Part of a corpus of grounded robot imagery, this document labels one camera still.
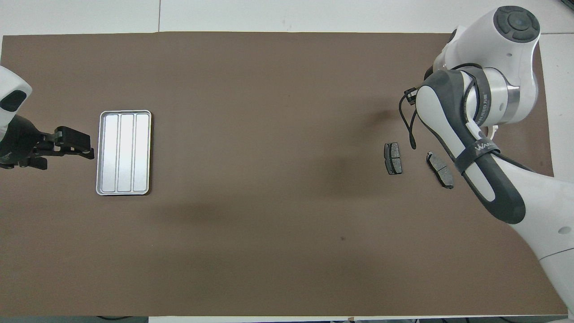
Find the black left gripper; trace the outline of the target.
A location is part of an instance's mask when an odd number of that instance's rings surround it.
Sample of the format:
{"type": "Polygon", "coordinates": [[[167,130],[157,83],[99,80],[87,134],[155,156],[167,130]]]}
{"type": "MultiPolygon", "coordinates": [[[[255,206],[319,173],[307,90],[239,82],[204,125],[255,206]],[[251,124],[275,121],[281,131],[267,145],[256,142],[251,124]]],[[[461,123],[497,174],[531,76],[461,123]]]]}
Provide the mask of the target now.
{"type": "MultiPolygon", "coordinates": [[[[0,166],[12,169],[15,166],[33,167],[39,170],[48,169],[48,161],[35,155],[37,144],[47,142],[49,134],[39,131],[33,123],[21,116],[14,116],[9,122],[7,131],[0,144],[0,166]]],[[[90,136],[70,127],[57,127],[55,144],[60,145],[56,156],[75,155],[85,159],[95,159],[94,148],[90,145],[90,136]]]]}

